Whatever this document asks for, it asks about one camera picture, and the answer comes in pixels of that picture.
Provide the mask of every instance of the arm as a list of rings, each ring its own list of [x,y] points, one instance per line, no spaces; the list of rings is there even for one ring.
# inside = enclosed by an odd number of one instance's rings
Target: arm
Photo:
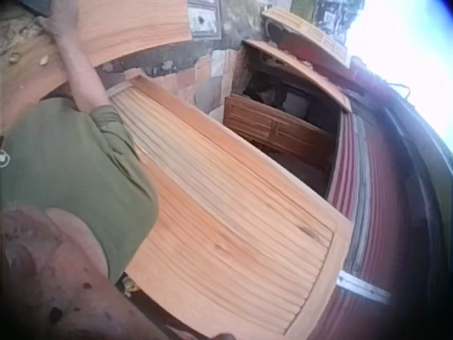
[[[67,71],[72,96],[80,111],[110,104],[99,76],[81,48],[77,35],[77,1],[52,0],[49,18],[39,17],[43,29],[52,35]]]

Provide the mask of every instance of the wood grain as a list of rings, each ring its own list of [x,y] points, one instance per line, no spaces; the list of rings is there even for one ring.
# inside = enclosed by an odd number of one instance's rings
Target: wood grain
[[[347,250],[350,222],[209,116],[142,76],[129,83],[111,100],[155,180],[160,212],[127,273],[207,336],[285,338],[314,292],[313,315],[328,300],[341,269],[332,244],[340,237]]]
[[[335,149],[327,132],[276,108],[237,95],[226,99],[224,125],[247,140],[298,156],[319,169]]]
[[[278,6],[262,12],[261,15],[315,43],[344,67],[349,69],[350,56],[348,55],[348,50],[338,44],[331,36],[325,34],[320,28]]]
[[[329,80],[322,77],[320,74],[317,74],[312,69],[305,66],[301,61],[299,61],[295,56],[290,55],[282,50],[279,50],[276,47],[268,44],[264,41],[258,40],[244,40],[244,42],[251,47],[254,47],[261,52],[264,52],[271,57],[287,64],[295,71],[298,75],[304,77],[311,83],[317,85],[322,89],[327,95],[329,95],[338,105],[341,106],[347,112],[352,112],[351,103],[349,102],[348,97],[346,97],[335,85],[333,85]]]
[[[79,34],[93,66],[146,48],[191,39],[184,0],[79,0]],[[21,59],[1,58],[2,113],[9,128],[24,110],[67,78],[57,48],[45,34],[11,50]],[[45,66],[40,65],[49,56]]]

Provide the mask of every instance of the wooden plank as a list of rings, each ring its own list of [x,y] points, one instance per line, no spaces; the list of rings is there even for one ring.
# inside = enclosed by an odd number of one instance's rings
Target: wooden plank
[[[332,37],[325,34],[320,28],[278,6],[262,12],[261,15],[318,45],[331,57],[349,69],[350,56],[348,55],[348,50],[337,43]]]
[[[293,68],[297,73],[304,77],[305,79],[309,80],[311,83],[317,85],[320,89],[322,89],[328,96],[330,96],[338,105],[341,106],[347,112],[352,112],[351,104],[349,102],[348,97],[346,97],[338,88],[333,85],[329,80],[322,77],[320,74],[317,74],[312,69],[305,66],[301,61],[299,61],[293,55],[287,54],[282,50],[279,50],[276,47],[268,44],[264,41],[257,41],[257,40],[245,40],[245,43],[254,47],[261,52],[264,52],[271,57],[276,58],[277,60],[287,64],[291,68]]]
[[[79,35],[93,66],[150,47],[191,39],[185,0],[80,0]],[[7,129],[28,107],[67,78],[52,39],[39,35],[1,58],[2,113]],[[45,66],[40,59],[49,56]]]
[[[241,136],[322,168],[334,150],[330,135],[276,108],[237,95],[226,99],[224,125]]]
[[[207,336],[284,339],[302,306],[316,315],[328,300],[350,222],[223,125],[143,76],[127,79],[131,87],[112,102],[154,178],[160,210],[127,273]]]

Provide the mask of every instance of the metal strip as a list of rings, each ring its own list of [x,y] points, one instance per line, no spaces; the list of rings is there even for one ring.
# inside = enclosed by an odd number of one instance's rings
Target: metal strip
[[[391,294],[389,292],[360,280],[345,271],[341,271],[338,275],[337,286],[384,305],[391,304]]]

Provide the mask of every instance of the hand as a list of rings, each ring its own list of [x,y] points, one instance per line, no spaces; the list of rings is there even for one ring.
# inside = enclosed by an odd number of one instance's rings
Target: hand
[[[49,18],[37,18],[38,23],[58,42],[75,40],[79,9],[77,0],[52,0]]]

